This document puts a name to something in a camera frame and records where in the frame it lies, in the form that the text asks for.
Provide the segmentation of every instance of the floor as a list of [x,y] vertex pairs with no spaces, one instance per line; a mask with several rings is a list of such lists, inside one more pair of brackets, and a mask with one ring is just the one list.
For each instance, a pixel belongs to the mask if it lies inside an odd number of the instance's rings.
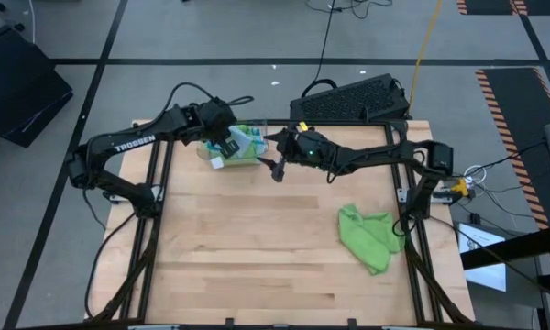
[[[328,2],[312,0],[322,8]],[[31,26],[28,2],[5,3],[12,17]],[[410,91],[412,63],[434,7],[434,1],[395,0],[391,7],[372,6],[364,20],[349,12],[335,14],[325,56],[345,64],[325,65],[321,77],[344,84],[390,73]],[[35,1],[34,11],[36,43],[61,63],[56,70],[75,95],[30,148],[0,140],[0,328],[39,232],[49,235],[15,324],[83,318],[83,293],[103,233],[80,192],[60,174],[76,126],[85,125],[84,142],[125,128],[133,119],[151,118],[171,87],[186,81],[224,99],[253,95],[254,103],[236,109],[240,119],[286,118],[290,100],[315,76],[327,20],[327,14],[300,0],[51,0]],[[550,16],[529,19],[550,59]],[[32,39],[30,28],[23,35]],[[124,60],[104,66],[101,57]],[[457,171],[504,157],[474,74],[489,65],[472,66],[480,64],[471,60],[541,60],[520,18],[463,16],[454,1],[445,1],[426,58],[438,61],[420,69],[413,117],[429,120],[434,138],[455,148]],[[154,60],[166,61],[155,65]],[[186,104],[203,98],[183,89],[175,100]],[[120,159],[112,159],[109,170],[118,171],[119,165]],[[507,163],[490,170],[486,183],[501,189],[518,184]],[[98,192],[90,196],[105,220],[109,204]],[[502,194],[500,202],[517,213],[529,212],[519,191]],[[512,219],[484,197],[468,208],[508,229],[536,230],[534,220]],[[457,221],[468,217],[456,207],[452,215]],[[518,303],[534,294],[523,283],[506,294],[475,285],[470,292],[485,325],[533,328],[533,307]]]

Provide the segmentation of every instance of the wooden table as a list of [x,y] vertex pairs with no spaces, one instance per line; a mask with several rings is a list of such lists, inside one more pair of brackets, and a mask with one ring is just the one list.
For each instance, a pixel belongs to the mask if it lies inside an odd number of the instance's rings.
[[[270,126],[269,132],[280,129]],[[317,129],[354,149],[387,144],[381,127]],[[409,140],[429,138],[427,122],[410,123]],[[126,153],[120,176],[143,182],[150,150]],[[391,211],[397,219],[389,166],[358,170],[329,185],[325,173],[288,164],[284,182],[276,183],[265,166],[212,170],[195,145],[177,143],[174,152],[148,323],[223,324],[234,317],[238,325],[346,325],[347,318],[359,325],[415,325],[404,253],[392,256],[386,273],[370,276],[338,238],[338,209],[346,204],[355,203],[363,214]],[[267,157],[278,159],[274,145]],[[131,212],[127,203],[114,205],[106,234]],[[432,205],[432,215],[451,221],[443,205]],[[100,257],[93,311],[104,307],[127,274],[136,222],[113,237]],[[436,279],[474,318],[454,232],[436,221],[425,225]],[[431,320],[421,277],[420,283]]]

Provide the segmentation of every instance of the black metal frame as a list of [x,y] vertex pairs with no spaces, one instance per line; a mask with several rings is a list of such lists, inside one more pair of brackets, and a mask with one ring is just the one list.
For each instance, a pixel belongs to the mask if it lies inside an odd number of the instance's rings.
[[[292,120],[290,119],[271,119],[271,120],[259,120],[259,121],[241,121],[242,124],[247,125],[269,125],[269,126],[287,126],[291,124]],[[360,120],[347,120],[347,121],[327,121],[327,120],[320,120],[320,121],[311,121],[311,125],[314,126],[369,126],[369,127],[383,127],[385,129],[385,136],[387,139],[388,144],[395,143],[393,138],[393,132],[392,130],[395,127],[403,126],[403,121],[380,121],[380,122],[372,122],[372,123],[363,123]],[[163,160],[163,169],[161,173],[161,179],[160,179],[160,187],[162,191],[166,191],[169,175],[170,175],[170,168],[171,168],[171,161],[173,156],[173,146],[174,142],[168,142],[167,147],[165,150],[165,158]],[[153,183],[155,179],[155,170],[157,169],[157,164],[159,162],[159,153],[160,153],[160,143],[156,142],[153,144],[153,148],[151,151],[151,156],[149,160],[148,165],[148,172],[147,172],[147,183]],[[402,187],[402,178],[400,175],[400,169],[398,165],[390,165],[391,166],[391,174],[393,178],[393,185],[394,185],[394,191],[396,196],[396,201],[399,201],[399,198],[397,196],[397,189],[400,189]],[[410,187],[413,187],[415,185],[415,179],[413,175],[413,170],[408,167],[404,166],[406,170],[406,176],[407,176],[407,182]],[[164,205],[164,199],[159,201],[160,203],[160,212],[159,215],[154,217],[152,219],[152,228],[151,228],[151,239],[154,239],[155,242],[155,251],[157,249],[157,243],[158,243],[158,237],[160,234],[160,224],[161,224],[161,218],[162,218],[162,210]],[[400,210],[400,216],[403,214],[403,207],[400,204],[399,205]],[[132,254],[130,257],[130,265],[129,265],[129,271],[133,270],[135,268],[136,261],[140,257],[141,254],[141,246],[143,243],[144,235],[145,235],[145,229],[147,227],[147,221],[148,219],[145,218],[139,218],[137,223],[137,230],[136,235],[134,239],[134,244],[132,248]],[[425,267],[429,270],[429,272],[433,275],[433,268],[432,268],[432,260],[430,256],[430,250],[428,246],[427,236],[425,234],[425,227],[424,227],[424,221],[420,221],[417,224],[417,234],[419,236],[419,246],[420,251],[422,253],[422,259],[423,264]],[[406,245],[413,246],[413,241],[411,238],[411,235],[407,236],[406,239]],[[467,260],[473,260],[471,257],[466,256],[463,258],[463,262],[465,259]],[[149,294],[150,294],[150,286],[152,282],[152,273],[154,270],[155,265],[155,255],[150,258],[148,265],[144,268],[145,274],[142,281],[142,291],[139,297],[138,301],[138,309],[137,309],[137,317],[136,318],[129,318],[129,310],[130,310],[130,304],[132,301],[132,288],[129,291],[129,293],[126,295],[119,314],[119,319],[117,320],[93,320],[91,322],[86,323],[78,323],[78,324],[59,324],[59,325],[47,325],[47,326],[39,326],[39,327],[32,327],[27,329],[44,329],[44,330],[62,330],[62,329],[128,329],[130,326],[135,325],[146,325],[145,320],[147,316],[147,308],[149,303]],[[407,269],[408,274],[410,278],[410,285],[412,289],[412,304],[413,309],[415,313],[416,323],[417,326],[408,326],[408,327],[421,327],[421,328],[433,328],[433,329],[440,329],[440,330],[460,330],[460,329],[468,329],[468,330],[474,330],[474,329],[481,329],[481,330],[505,330],[510,328],[504,328],[504,327],[494,327],[494,326],[483,326],[480,324],[460,324],[460,323],[445,323],[443,321],[442,317],[442,310],[441,306],[438,303],[438,300],[435,298],[435,295],[430,290],[430,300],[432,304],[432,315],[433,315],[433,321],[428,321],[425,318],[424,315],[424,303],[421,296],[420,291],[420,283],[418,280],[418,270],[413,265],[413,263],[407,259]],[[235,325],[234,319],[227,318],[225,319],[224,324],[179,324],[179,329],[192,329],[192,330],[209,330],[209,329],[220,329],[220,330],[234,330],[240,329],[240,330],[265,330],[269,328],[285,328],[285,329],[294,329],[294,330],[314,330],[314,329],[324,329],[324,330],[380,330],[380,329],[387,329],[386,326],[359,326],[357,325],[357,320],[355,319],[347,319],[347,326],[311,326],[311,325],[280,325],[280,324],[265,324],[265,325]]]

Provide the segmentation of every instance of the wooden tabletop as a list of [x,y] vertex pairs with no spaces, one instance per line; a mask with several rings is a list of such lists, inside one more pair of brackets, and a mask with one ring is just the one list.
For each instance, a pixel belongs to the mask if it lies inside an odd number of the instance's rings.
[[[381,127],[317,130],[353,149],[387,144]],[[410,122],[409,140],[430,138],[427,122]],[[234,317],[239,325],[346,325],[347,318],[359,325],[415,325],[404,253],[391,257],[386,273],[370,276],[338,237],[338,210],[346,204],[356,204],[362,214],[392,212],[397,219],[389,166],[327,184],[324,172],[288,164],[284,182],[276,183],[265,166],[213,170],[196,147],[175,145],[148,323],[223,324]],[[269,145],[267,158],[279,158],[274,149]],[[150,151],[148,146],[126,153],[120,176],[143,182]],[[131,212],[127,203],[112,206],[106,234]],[[432,215],[451,222],[446,206],[432,205]],[[93,311],[102,310],[127,275],[136,222],[113,237],[100,257]],[[474,318],[454,232],[436,221],[425,225],[436,279]],[[425,317],[432,320],[421,277],[420,283]],[[140,283],[135,292],[137,301]]]

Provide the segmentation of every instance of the yellow cable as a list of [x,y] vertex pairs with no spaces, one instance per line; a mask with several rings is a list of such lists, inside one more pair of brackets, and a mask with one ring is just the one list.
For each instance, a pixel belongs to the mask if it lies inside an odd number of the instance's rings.
[[407,111],[408,114],[410,114],[413,107],[413,98],[415,97],[415,84],[417,83],[417,80],[418,80],[418,71],[420,70],[420,62],[424,59],[425,47],[428,45],[428,41],[430,40],[430,36],[432,35],[432,30],[434,29],[436,20],[440,15],[441,6],[442,6],[442,0],[438,0],[436,3],[436,8],[434,9],[434,13],[432,14],[432,18],[430,19],[430,26],[428,27],[428,30],[425,32],[422,48],[420,49],[420,53],[418,54],[418,60],[415,62],[415,70],[413,71],[413,79],[412,79],[412,91],[410,92],[410,108]]

